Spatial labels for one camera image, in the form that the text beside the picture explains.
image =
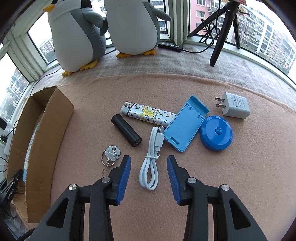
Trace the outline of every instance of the stuffed penguin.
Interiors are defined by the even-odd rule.
[[[91,8],[89,0],[53,0],[43,9],[48,12],[52,40],[62,76],[96,66],[106,50],[100,36],[104,19]]]
[[[105,0],[107,15],[101,36],[109,29],[118,58],[155,54],[160,39],[159,17],[171,21],[165,12],[154,8],[148,0]]]

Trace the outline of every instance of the cardboard flap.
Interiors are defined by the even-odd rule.
[[[55,161],[73,110],[72,103],[56,89],[48,101],[31,147],[25,185],[29,220],[40,221],[50,208]]]
[[[42,111],[33,98],[29,98],[19,118],[8,156],[7,179],[11,180],[13,175],[24,167],[24,160],[33,134],[36,121]]]
[[[44,88],[43,90],[34,93],[32,97],[43,107],[43,109],[45,109],[50,97],[56,89],[57,86]]]

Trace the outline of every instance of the black cable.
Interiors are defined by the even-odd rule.
[[[15,129],[15,123],[13,124],[13,128],[12,128],[12,136],[15,135],[14,129]]]
[[[28,237],[30,237],[33,233],[33,231],[35,230],[35,228],[29,230],[28,232],[24,233],[22,236],[20,236],[17,241],[25,241]]]
[[[113,49],[112,51],[110,51],[110,52],[108,52],[108,53],[105,53],[104,55],[106,55],[106,54],[109,54],[109,53],[112,53],[112,52],[114,52],[116,49]]]
[[[60,68],[59,68],[58,70],[56,70],[55,72],[52,72],[52,73],[50,73],[50,74],[47,74],[47,75],[43,76],[40,80],[42,80],[42,79],[43,79],[44,77],[46,77],[46,76],[49,76],[49,75],[52,75],[52,74],[58,72],[61,68],[62,68],[62,67],[60,67]],[[31,96],[31,94],[32,94],[32,92],[33,92],[34,87],[39,83],[40,80],[38,80],[38,81],[34,84],[32,90],[31,90],[30,96]]]
[[[9,136],[9,134],[10,134],[11,132],[13,132],[13,130],[12,130],[12,131],[10,131],[10,132],[9,132],[9,133],[8,133],[6,136],[4,136],[3,138],[1,138],[1,139],[0,139],[0,141],[4,140],[6,137],[8,137],[8,136]]]
[[[0,156],[0,158],[3,159],[4,161],[6,161],[5,158],[3,158],[2,156]],[[8,162],[6,161],[6,163],[8,163]],[[0,165],[0,166],[3,166],[3,165]]]
[[[219,0],[219,8],[218,11],[220,10],[221,7],[221,0]],[[216,24],[214,24],[213,22],[211,22],[210,24],[205,24],[205,21],[202,19],[202,25],[204,26],[203,30],[205,30],[207,33],[202,36],[202,38],[200,39],[200,43],[203,44],[205,43],[205,45],[207,46],[204,50],[199,51],[199,52],[192,52],[192,51],[188,51],[188,50],[184,50],[184,52],[187,53],[202,53],[204,51],[206,51],[208,48],[212,47],[214,45],[214,41],[218,39],[219,34],[220,34],[220,29],[217,27],[218,25],[218,18],[219,18],[219,12],[217,12],[217,17],[216,17]],[[213,37],[212,36],[212,31],[215,30],[216,31],[216,36]],[[212,39],[212,41],[208,44],[207,40],[208,39]]]

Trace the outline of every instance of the glass window pane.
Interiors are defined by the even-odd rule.
[[[47,12],[42,14],[33,24],[28,34],[47,63],[57,59],[52,41],[52,31],[47,20]]]
[[[164,3],[163,3],[163,0],[150,0],[150,3],[155,8],[157,8],[160,11],[163,11],[164,12]],[[103,18],[106,17],[107,11],[106,11],[106,8],[104,6],[104,0],[91,0],[91,5],[92,5],[92,8],[93,8],[93,10],[95,12],[97,12],[98,14],[100,14]],[[165,21],[163,21],[160,18],[158,18],[158,21],[159,21],[160,31],[161,32],[166,32],[166,24],[165,24]],[[105,37],[106,38],[110,38],[109,31],[106,32]]]
[[[0,117],[9,121],[29,82],[16,68],[8,54],[0,60]]]
[[[190,0],[190,32],[201,24],[201,12],[208,18],[218,10],[219,0],[206,0],[202,6],[197,0]],[[239,20],[240,46],[266,59],[290,78],[296,80],[296,42],[280,18],[264,3],[246,0],[247,6],[240,5],[248,15],[237,14]],[[221,28],[225,15],[218,18],[217,27]],[[233,25],[227,36],[228,42],[235,44]]]

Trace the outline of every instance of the key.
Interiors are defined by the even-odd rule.
[[[116,160],[119,158],[119,155],[120,155],[120,150],[119,150],[118,147],[116,147],[116,146],[109,146],[109,147],[106,148],[106,150],[105,150],[105,156],[107,157],[107,162],[106,162],[105,167],[103,169],[102,176],[104,175],[106,169],[109,166],[112,166],[116,162]]]

